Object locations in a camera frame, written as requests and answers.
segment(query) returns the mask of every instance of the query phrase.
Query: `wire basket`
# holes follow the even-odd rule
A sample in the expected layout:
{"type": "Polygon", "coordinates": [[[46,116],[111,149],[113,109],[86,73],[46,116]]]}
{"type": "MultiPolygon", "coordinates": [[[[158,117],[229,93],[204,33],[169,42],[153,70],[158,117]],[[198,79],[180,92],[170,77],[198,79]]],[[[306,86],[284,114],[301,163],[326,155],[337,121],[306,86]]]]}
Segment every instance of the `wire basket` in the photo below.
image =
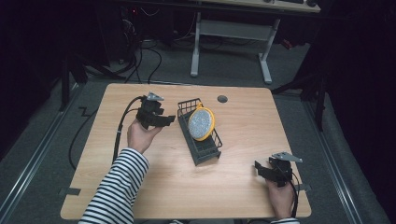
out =
{"type": "Polygon", "coordinates": [[[216,132],[216,129],[213,129],[212,134],[210,134],[210,136],[207,137],[204,141],[196,141],[191,137],[188,125],[189,119],[199,103],[201,103],[201,100],[199,98],[196,98],[177,104],[178,123],[180,124],[181,130],[183,131],[184,138],[186,139],[187,145],[189,146],[191,156],[194,160],[195,165],[198,165],[213,157],[219,158],[221,154],[221,152],[219,151],[219,147],[222,147],[222,143],[218,133],[216,132]]]}

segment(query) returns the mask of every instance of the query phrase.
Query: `yellow object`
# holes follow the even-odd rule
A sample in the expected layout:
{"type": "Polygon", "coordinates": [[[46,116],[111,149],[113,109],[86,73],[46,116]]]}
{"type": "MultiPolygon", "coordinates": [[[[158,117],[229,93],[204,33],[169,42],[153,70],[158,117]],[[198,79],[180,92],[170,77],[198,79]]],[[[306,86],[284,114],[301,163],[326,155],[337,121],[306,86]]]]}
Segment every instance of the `yellow object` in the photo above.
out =
{"type": "Polygon", "coordinates": [[[193,139],[204,141],[215,129],[215,116],[213,112],[204,107],[202,103],[197,105],[189,119],[189,132],[193,139]]]}

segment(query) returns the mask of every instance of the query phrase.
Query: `person's right hand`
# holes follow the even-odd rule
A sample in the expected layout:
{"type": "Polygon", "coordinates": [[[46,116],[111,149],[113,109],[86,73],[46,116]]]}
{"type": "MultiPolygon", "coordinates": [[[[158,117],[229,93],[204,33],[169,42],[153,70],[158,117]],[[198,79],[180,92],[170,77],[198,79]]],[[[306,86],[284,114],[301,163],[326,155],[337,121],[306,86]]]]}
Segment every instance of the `person's right hand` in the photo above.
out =
{"type": "Polygon", "coordinates": [[[291,217],[294,201],[294,190],[290,183],[278,188],[276,182],[265,179],[269,190],[269,198],[277,219],[291,217]]]}
{"type": "Polygon", "coordinates": [[[135,119],[128,128],[128,147],[143,154],[151,145],[155,135],[162,129],[163,128],[155,127],[151,130],[146,130],[139,120],[135,119]]]}

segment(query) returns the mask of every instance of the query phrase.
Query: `dark background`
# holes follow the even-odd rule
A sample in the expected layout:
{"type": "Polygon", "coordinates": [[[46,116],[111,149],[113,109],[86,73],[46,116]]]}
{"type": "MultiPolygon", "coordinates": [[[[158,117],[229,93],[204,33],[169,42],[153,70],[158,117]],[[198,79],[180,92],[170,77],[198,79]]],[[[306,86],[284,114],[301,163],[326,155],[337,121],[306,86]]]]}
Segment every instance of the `dark background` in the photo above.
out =
{"type": "MultiPolygon", "coordinates": [[[[396,222],[391,157],[396,102],[396,6],[394,1],[320,1],[322,14],[347,21],[309,22],[284,19],[276,42],[310,43],[296,79],[313,71],[328,72],[327,92],[346,140],[389,219],[396,222]],[[320,65],[329,61],[323,71],[320,65]]],[[[0,2],[1,158],[29,118],[50,96],[70,51],[102,65],[122,59],[125,42],[119,9],[111,5],[53,1],[0,2]]],[[[172,44],[173,30],[188,32],[192,12],[162,10],[139,15],[144,35],[172,44]]],[[[310,83],[300,88],[308,88],[310,83]]]]}

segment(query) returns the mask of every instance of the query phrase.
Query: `striped shirt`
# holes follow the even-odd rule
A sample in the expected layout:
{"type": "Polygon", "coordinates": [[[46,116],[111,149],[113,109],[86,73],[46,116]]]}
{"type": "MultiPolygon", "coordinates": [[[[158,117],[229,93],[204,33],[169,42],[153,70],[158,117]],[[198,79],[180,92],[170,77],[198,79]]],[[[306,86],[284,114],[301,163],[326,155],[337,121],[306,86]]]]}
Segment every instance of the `striped shirt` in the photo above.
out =
{"type": "MultiPolygon", "coordinates": [[[[123,149],[79,223],[134,223],[132,207],[148,169],[149,161],[142,154],[129,147],[123,149]]],[[[271,223],[300,222],[295,218],[285,218],[271,223]]]]}

